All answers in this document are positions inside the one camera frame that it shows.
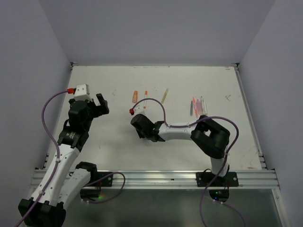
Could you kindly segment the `orange capped white marker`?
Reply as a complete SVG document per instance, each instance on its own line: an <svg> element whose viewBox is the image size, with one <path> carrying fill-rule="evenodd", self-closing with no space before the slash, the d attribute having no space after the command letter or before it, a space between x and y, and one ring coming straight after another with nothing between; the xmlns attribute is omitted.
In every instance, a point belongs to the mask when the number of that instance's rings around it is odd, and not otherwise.
<svg viewBox="0 0 303 227"><path fill-rule="evenodd" d="M145 95L144 95L144 102L143 102L143 108L144 109L146 109L146 102L147 102L146 98L148 98L148 91L147 90L145 91Z"/></svg>

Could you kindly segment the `yellow green slim highlighter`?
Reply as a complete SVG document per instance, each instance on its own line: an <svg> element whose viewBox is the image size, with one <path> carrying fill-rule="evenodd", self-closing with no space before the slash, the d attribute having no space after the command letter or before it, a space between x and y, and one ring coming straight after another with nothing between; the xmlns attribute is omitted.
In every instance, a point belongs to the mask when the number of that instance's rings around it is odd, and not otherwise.
<svg viewBox="0 0 303 227"><path fill-rule="evenodd" d="M165 92L164 92L164 94L163 94L163 97L162 97L162 99L161 99L161 103L162 103L162 104L164 104L164 102L165 102L165 99L166 99L166 96L167 96L167 94L168 94L168 91L169 91L169 88L166 88L166 90L165 90Z"/></svg>

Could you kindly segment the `purple slim pen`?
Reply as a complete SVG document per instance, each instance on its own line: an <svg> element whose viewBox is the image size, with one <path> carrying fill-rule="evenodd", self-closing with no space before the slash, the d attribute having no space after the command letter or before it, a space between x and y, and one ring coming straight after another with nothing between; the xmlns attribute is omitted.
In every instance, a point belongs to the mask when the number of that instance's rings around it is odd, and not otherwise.
<svg viewBox="0 0 303 227"><path fill-rule="evenodd" d="M191 100L191 103L190 103L190 116L193 116L193 100Z"/></svg>

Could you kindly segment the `red slim pen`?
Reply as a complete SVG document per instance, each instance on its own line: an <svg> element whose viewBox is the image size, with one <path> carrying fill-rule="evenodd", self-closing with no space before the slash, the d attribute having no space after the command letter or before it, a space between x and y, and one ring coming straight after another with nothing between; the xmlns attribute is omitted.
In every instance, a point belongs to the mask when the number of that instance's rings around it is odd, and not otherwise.
<svg viewBox="0 0 303 227"><path fill-rule="evenodd" d="M197 106L196 106L196 99L193 97L193 107L194 107L194 111L195 111L195 116L196 118L198 118L198 111L197 111Z"/></svg>

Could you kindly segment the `yellow white marker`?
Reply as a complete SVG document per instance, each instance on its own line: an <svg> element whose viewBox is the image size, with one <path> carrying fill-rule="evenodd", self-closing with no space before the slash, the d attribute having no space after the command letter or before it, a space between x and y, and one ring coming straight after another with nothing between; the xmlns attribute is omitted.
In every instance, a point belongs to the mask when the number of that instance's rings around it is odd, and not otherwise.
<svg viewBox="0 0 303 227"><path fill-rule="evenodd" d="M208 112L207 112L207 105L206 105L205 99L203 99L203 103L204 103L204 112L205 112L205 115L208 115Z"/></svg>

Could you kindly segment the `pink highlighter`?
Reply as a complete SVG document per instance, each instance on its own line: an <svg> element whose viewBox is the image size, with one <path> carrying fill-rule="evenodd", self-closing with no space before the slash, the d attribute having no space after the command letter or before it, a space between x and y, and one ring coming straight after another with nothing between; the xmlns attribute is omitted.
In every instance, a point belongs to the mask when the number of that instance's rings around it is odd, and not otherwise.
<svg viewBox="0 0 303 227"><path fill-rule="evenodd" d="M198 114L202 115L203 114L203 108L202 108L201 101L199 99L196 101L196 108L197 108Z"/></svg>

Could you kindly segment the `blue white marker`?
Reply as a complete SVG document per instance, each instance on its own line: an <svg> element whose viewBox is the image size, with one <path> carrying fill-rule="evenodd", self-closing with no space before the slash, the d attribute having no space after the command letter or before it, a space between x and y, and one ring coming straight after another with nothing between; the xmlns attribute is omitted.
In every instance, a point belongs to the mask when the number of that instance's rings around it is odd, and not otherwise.
<svg viewBox="0 0 303 227"><path fill-rule="evenodd" d="M201 107L202 107L202 114L206 115L205 101L204 101L204 98L202 96L201 96L200 102L201 102Z"/></svg>

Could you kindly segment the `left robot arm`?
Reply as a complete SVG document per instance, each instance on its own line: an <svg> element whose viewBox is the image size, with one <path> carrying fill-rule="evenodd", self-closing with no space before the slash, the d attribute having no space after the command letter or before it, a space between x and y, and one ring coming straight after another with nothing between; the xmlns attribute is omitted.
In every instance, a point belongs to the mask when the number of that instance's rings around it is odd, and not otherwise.
<svg viewBox="0 0 303 227"><path fill-rule="evenodd" d="M60 227L66 210L59 202L60 190L65 177L89 137L89 129L94 118L109 113L107 101L101 94L94 101L69 100L69 118L64 122L59 139L55 142L56 153L49 169L38 187L36 196L22 199L18 209L22 216L20 223L28 227Z"/></svg>

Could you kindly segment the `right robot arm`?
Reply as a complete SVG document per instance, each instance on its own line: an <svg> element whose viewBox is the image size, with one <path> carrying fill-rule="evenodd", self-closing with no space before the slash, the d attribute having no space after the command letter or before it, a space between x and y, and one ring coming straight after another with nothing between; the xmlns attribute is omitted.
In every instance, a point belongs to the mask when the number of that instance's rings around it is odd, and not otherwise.
<svg viewBox="0 0 303 227"><path fill-rule="evenodd" d="M230 132L214 120L206 119L199 123L166 124L164 121L153 123L143 114L135 115L131 125L139 137L152 142L168 140L191 140L211 160L211 180L215 185L223 185L228 180L229 164L225 154L229 144Z"/></svg>

